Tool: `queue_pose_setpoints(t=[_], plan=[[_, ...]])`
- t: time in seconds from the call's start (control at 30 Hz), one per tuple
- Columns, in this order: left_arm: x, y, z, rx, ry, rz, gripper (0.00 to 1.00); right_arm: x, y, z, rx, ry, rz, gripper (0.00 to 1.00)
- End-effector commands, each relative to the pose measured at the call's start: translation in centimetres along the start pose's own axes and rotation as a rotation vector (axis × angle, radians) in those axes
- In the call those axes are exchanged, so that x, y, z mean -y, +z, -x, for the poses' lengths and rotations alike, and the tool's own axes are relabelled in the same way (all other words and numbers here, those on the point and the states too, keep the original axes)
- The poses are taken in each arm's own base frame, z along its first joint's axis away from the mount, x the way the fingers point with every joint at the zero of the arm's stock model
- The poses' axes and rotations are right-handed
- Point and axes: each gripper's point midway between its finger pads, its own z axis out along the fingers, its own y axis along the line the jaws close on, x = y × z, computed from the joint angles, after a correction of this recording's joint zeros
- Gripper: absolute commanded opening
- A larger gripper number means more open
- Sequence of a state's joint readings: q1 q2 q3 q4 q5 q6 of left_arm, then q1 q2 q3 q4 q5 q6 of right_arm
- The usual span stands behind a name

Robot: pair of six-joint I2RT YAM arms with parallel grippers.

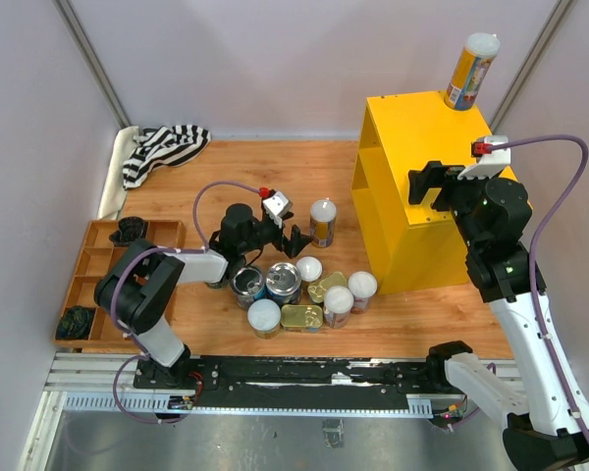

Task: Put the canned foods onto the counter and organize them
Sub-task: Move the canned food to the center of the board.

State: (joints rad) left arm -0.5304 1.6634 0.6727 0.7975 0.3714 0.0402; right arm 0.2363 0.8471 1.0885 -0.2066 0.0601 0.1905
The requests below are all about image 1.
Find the yellow wooden shelf cabinet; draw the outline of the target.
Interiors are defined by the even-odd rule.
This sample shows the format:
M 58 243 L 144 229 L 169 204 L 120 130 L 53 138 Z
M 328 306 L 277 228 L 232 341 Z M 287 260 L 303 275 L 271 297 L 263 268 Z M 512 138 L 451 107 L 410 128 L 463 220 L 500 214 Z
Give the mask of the yellow wooden shelf cabinet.
M 430 161 L 469 166 L 471 142 L 490 132 L 477 108 L 455 111 L 441 91 L 367 98 L 351 196 L 379 293 L 468 283 L 452 214 L 433 210 L 436 188 L 410 204 L 408 173 Z

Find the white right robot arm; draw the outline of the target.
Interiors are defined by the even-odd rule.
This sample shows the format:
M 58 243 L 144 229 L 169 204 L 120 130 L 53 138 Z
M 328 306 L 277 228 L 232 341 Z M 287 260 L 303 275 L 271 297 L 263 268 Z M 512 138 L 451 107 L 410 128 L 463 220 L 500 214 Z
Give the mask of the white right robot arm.
M 467 394 L 502 430 L 518 470 L 558 470 L 589 461 L 589 404 L 576 385 L 551 319 L 545 283 L 520 238 L 532 209 L 514 180 L 464 179 L 463 167 L 430 161 L 408 173 L 408 201 L 440 193 L 432 204 L 451 212 L 467 247 L 465 264 L 503 328 L 524 392 L 515 392 L 480 363 L 462 341 L 432 347 L 427 385 Z

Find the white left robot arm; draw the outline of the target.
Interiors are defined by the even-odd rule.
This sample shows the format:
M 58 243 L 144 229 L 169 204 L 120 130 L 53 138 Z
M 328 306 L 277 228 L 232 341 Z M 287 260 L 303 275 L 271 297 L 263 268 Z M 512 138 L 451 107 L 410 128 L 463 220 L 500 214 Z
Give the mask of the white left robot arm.
M 263 208 L 262 217 L 256 218 L 250 206 L 236 203 L 227 208 L 204 249 L 158 246 L 139 238 L 97 283 L 94 302 L 145 354 L 158 379 L 179 388 L 190 378 L 190 350 L 165 318 L 177 287 L 219 286 L 241 269 L 247 253 L 267 245 L 289 258 L 299 255 L 312 237 L 297 225 L 284 235 L 285 221 L 292 216 L 288 209 L 274 214 Z

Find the tall yellow blue can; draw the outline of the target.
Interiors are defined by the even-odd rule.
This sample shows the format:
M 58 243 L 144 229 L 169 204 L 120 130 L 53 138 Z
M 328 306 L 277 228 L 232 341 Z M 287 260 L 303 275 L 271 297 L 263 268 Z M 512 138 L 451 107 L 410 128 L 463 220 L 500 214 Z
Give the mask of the tall yellow blue can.
M 500 39 L 492 33 L 476 32 L 467 37 L 445 93 L 448 107 L 467 111 L 475 104 L 500 47 Z

